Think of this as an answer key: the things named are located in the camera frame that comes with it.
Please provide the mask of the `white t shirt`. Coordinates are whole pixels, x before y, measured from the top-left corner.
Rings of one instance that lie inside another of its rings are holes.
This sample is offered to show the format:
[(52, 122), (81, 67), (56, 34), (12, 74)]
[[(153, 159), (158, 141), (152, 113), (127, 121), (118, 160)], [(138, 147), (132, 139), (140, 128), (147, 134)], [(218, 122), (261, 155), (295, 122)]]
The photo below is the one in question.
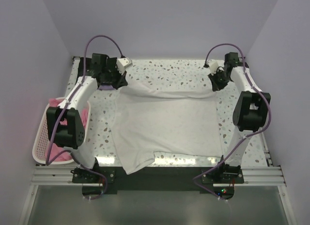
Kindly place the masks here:
[(111, 127), (117, 157), (133, 174), (155, 161), (156, 152), (222, 155), (215, 93), (155, 90), (142, 83), (123, 87)]

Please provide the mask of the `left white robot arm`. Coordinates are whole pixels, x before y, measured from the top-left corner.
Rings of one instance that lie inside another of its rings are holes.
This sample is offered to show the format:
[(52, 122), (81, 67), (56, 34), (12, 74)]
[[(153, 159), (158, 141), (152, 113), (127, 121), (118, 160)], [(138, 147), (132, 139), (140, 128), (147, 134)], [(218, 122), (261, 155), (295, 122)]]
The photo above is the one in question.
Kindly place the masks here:
[(83, 57), (81, 62), (83, 74), (73, 89), (58, 106), (50, 106), (46, 111), (48, 152), (51, 152), (53, 144), (61, 147), (85, 169), (83, 177), (88, 182), (96, 182), (100, 178), (100, 170), (94, 167), (96, 158), (85, 147), (82, 111), (91, 95), (101, 86), (111, 86), (116, 90), (126, 86), (127, 69), (133, 62), (125, 56), (111, 58), (98, 53), (93, 53), (90, 59)]

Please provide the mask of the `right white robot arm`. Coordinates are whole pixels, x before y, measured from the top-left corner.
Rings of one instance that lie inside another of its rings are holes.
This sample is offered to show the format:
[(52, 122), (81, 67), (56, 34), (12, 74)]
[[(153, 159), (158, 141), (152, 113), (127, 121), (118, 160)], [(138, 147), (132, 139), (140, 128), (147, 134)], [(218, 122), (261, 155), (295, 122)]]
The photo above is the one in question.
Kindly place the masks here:
[(240, 60), (237, 53), (226, 54), (223, 66), (219, 66), (215, 60), (207, 60), (204, 67), (210, 70), (208, 77), (213, 91), (220, 91), (233, 82), (239, 92), (232, 113), (234, 131), (229, 148), (218, 165), (204, 173), (204, 177), (212, 183), (242, 182), (242, 158), (251, 137), (265, 126), (271, 95), (255, 84), (248, 64)]

